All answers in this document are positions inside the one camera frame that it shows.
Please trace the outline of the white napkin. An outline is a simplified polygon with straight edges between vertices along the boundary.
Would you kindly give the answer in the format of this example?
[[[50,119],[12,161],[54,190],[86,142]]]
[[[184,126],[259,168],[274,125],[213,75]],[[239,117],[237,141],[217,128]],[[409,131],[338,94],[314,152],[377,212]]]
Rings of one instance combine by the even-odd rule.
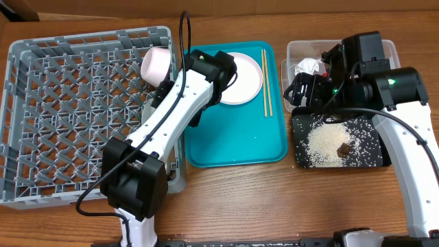
[[[322,75],[325,65],[321,59],[304,58],[294,67],[294,75],[306,73],[309,75]]]

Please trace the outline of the small white plate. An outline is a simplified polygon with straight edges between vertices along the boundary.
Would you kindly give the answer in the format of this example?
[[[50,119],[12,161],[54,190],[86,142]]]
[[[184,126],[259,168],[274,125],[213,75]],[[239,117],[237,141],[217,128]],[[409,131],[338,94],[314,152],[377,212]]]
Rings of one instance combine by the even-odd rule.
[[[141,63],[141,78],[158,87],[167,77],[171,63],[171,52],[160,47],[150,48]]]

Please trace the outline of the large white plate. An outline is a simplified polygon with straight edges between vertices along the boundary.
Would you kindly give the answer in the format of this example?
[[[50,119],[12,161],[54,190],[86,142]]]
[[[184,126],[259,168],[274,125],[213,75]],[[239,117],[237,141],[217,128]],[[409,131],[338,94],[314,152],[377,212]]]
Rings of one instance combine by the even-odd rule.
[[[237,79],[235,75],[223,93],[221,103],[240,105],[256,97],[262,87],[262,70],[259,64],[250,56],[238,52],[229,52],[237,65]]]

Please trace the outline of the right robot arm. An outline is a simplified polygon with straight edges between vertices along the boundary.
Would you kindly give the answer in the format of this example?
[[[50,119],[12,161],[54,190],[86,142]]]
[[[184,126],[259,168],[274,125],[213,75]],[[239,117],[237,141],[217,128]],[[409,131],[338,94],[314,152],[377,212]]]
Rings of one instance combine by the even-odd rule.
[[[438,144],[429,97],[412,67],[392,68],[379,32],[355,34],[321,54],[325,70],[301,71],[283,97],[292,107],[302,167],[392,165],[407,235],[337,231],[322,246],[437,246]]]

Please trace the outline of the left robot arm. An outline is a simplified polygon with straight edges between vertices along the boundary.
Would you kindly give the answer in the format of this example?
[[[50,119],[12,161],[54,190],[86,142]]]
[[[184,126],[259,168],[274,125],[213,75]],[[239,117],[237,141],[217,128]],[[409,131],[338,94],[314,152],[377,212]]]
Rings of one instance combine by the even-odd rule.
[[[103,150],[104,194],[122,215],[121,246],[155,246],[154,215],[168,192],[168,156],[187,126],[196,126],[202,111],[218,104],[237,77],[232,55],[210,56],[194,49],[149,119],[125,141],[110,138]]]

